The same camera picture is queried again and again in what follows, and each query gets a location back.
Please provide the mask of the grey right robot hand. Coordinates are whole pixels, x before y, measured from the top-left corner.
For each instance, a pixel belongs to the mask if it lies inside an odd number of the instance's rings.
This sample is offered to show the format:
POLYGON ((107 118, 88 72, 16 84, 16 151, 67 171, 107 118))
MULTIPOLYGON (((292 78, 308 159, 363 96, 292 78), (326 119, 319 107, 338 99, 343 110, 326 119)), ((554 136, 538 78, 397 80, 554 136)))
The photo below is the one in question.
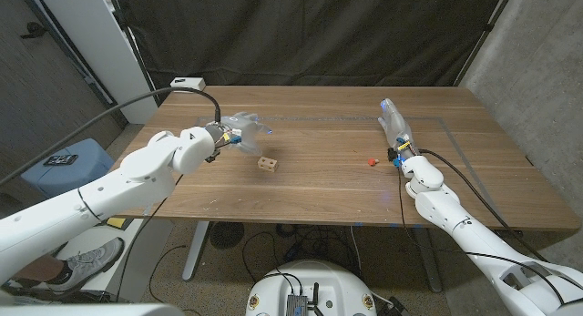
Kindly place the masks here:
POLYGON ((403 158, 411 158, 417 154, 410 126, 398 111, 395 104, 385 98, 380 103, 382 115, 378 121, 384 130, 389 147, 403 158))

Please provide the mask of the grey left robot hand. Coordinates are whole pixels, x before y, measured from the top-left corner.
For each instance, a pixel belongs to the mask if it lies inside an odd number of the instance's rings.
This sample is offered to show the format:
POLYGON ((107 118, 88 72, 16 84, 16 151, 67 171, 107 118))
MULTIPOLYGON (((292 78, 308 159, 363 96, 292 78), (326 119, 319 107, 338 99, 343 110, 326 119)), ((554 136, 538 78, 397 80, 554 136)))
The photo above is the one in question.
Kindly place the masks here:
POLYGON ((205 129, 211 134, 215 148, 235 148, 242 153, 259 156, 261 148, 256 141, 259 133, 270 134, 271 128, 259 121, 255 113, 239 112, 223 116, 220 122, 209 122, 205 129))

